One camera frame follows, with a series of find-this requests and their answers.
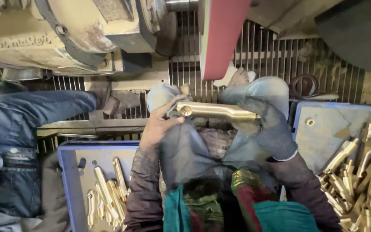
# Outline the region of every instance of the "green cloth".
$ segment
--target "green cloth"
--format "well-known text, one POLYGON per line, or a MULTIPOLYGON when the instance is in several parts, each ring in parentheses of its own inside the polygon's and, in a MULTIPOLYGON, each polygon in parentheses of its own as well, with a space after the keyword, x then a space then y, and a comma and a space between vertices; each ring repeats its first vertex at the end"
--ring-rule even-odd
POLYGON ((191 232, 190 213, 183 198, 184 185, 168 193, 164 203, 164 232, 191 232))
POLYGON ((254 204, 264 232, 319 232, 310 210, 293 201, 262 201, 254 204))

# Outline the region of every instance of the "brass nut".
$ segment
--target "brass nut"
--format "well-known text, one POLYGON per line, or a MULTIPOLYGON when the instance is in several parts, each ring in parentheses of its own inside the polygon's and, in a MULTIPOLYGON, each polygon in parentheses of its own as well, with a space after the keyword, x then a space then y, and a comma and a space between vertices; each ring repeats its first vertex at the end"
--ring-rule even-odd
POLYGON ((308 126, 312 126, 312 125, 314 125, 314 120, 313 119, 309 119, 309 120, 307 120, 306 121, 306 125, 308 125, 308 126))

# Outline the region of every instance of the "blue jeans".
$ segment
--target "blue jeans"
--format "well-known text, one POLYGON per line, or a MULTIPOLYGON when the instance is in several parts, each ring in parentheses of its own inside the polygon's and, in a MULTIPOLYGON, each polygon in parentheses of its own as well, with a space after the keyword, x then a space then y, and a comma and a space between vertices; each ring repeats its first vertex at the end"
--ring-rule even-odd
MULTIPOLYGON (((152 112, 178 94, 177 89, 167 84, 154 87, 148 93, 148 110, 152 112)), ((289 87, 281 78, 268 76, 249 84, 227 87, 219 100, 222 104, 237 104, 245 96, 266 98, 288 118, 289 87)), ((202 176, 218 177, 227 188, 230 186, 227 177, 233 169, 242 167, 259 174, 262 182, 273 189, 277 182, 263 168, 266 158, 270 156, 253 138, 237 132, 224 158, 215 159, 190 118, 168 130, 160 144, 160 166, 168 191, 202 176)))
POLYGON ((36 129, 96 108, 90 92, 60 90, 0 95, 0 212, 34 218, 41 214, 36 129))

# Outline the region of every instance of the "glove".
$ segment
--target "glove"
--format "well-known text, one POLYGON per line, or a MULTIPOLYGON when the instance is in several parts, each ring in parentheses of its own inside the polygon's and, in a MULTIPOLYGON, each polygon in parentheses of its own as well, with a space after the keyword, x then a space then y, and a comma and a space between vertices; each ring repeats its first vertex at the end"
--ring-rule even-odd
POLYGON ((286 161, 297 154, 297 144, 293 141, 283 113, 265 100, 254 97, 247 97, 241 100, 238 105, 244 110, 261 116, 261 123, 254 125, 257 129, 252 130, 252 134, 249 136, 252 136, 259 145, 269 151, 275 160, 286 161))

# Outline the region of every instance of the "worker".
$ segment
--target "worker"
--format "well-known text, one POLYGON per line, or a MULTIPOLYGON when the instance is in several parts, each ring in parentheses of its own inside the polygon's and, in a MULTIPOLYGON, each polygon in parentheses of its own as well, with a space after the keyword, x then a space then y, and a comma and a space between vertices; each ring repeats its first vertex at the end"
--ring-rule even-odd
POLYGON ((262 77, 247 83, 243 71, 219 102, 238 104, 261 120, 234 124, 238 132, 221 159, 190 118, 167 119, 186 98, 178 88, 161 84, 148 93, 151 114, 132 163, 126 231, 342 231, 292 139, 286 82, 262 77), (168 192, 164 209, 160 168, 168 192), (286 202, 276 196, 279 183, 286 202))
POLYGON ((110 83, 96 78, 88 92, 22 92, 23 86, 1 85, 16 93, 0 95, 0 231, 71 231, 57 155, 40 165, 36 129, 104 108, 110 83))

